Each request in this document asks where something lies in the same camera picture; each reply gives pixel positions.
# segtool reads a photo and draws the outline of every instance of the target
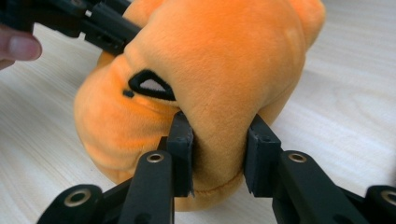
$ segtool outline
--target stuffed animal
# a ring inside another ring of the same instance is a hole
[[[194,133],[195,197],[205,209],[243,181],[248,126],[271,124],[296,87],[324,22],[319,0],[134,0],[142,28],[123,54],[103,53],[75,101],[79,137],[115,183],[134,175],[181,110]]]

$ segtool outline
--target wooden floor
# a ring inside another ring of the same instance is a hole
[[[325,0],[327,23],[304,75],[273,125],[286,150],[311,155],[339,186],[363,195],[396,186],[396,1]],[[73,98],[99,49],[37,26],[33,63],[0,72],[0,223],[34,223],[63,190],[113,184],[83,150]],[[276,223],[270,199],[243,186],[176,223]]]

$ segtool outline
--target orange plush toy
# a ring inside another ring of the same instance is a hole
[[[158,146],[181,110],[194,133],[195,197],[220,203],[243,180],[247,130],[272,123],[298,83],[324,21],[319,0],[135,0],[142,27],[123,54],[104,53],[78,91],[75,119],[96,166],[120,183]]]

